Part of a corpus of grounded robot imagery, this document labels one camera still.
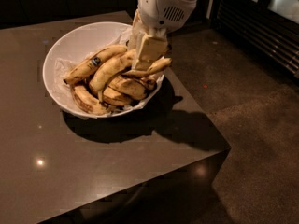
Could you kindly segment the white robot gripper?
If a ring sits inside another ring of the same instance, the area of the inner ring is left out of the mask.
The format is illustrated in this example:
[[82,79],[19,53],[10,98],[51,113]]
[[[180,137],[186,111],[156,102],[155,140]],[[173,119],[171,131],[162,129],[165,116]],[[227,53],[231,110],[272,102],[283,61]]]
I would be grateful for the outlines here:
[[[147,70],[168,50],[168,33],[180,29],[195,10],[197,0],[138,0],[128,49],[135,49],[134,70]],[[148,33],[146,26],[163,29]]]

